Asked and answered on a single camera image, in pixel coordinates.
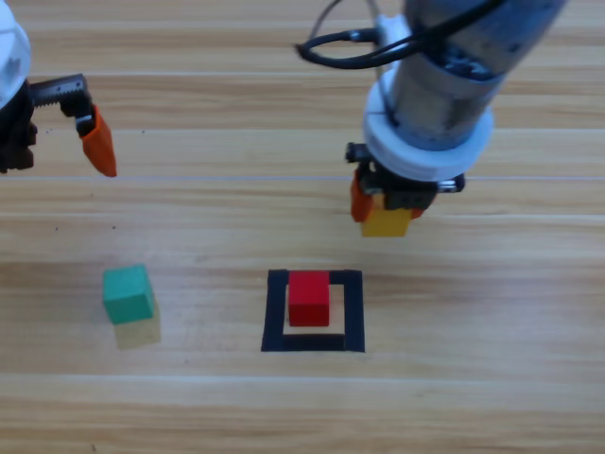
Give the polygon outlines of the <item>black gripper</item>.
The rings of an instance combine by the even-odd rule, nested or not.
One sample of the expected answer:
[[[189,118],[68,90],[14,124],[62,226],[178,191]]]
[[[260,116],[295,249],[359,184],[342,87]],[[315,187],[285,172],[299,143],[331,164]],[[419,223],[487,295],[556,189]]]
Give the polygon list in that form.
[[[440,193],[459,193],[466,184],[465,176],[421,182],[396,175],[370,154],[366,144],[347,144],[345,159],[357,163],[350,186],[351,216],[354,222],[365,222],[372,211],[399,208],[413,209],[412,218],[420,218]]]
[[[66,117],[75,119],[85,156],[102,175],[117,176],[112,132],[93,103],[82,74],[30,83],[27,79],[1,109],[1,172],[34,166],[30,146],[36,144],[38,129],[31,121],[34,110],[59,104]]]

